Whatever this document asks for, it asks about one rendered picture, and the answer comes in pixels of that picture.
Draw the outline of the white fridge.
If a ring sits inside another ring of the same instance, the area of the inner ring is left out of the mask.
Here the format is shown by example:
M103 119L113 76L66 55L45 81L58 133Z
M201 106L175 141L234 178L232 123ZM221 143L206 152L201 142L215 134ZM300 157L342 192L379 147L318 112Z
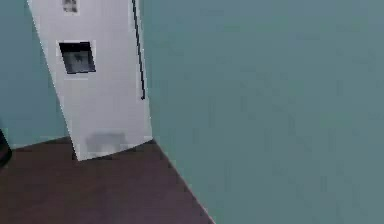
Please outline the white fridge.
M136 0L146 98L131 0L27 0L79 161L152 139L140 0Z

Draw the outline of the black round object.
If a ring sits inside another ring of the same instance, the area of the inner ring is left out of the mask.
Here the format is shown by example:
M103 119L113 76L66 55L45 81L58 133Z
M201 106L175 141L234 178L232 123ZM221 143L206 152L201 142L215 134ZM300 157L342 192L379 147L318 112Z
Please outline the black round object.
M0 129L0 168L4 167L12 158L12 150L8 145L4 133Z

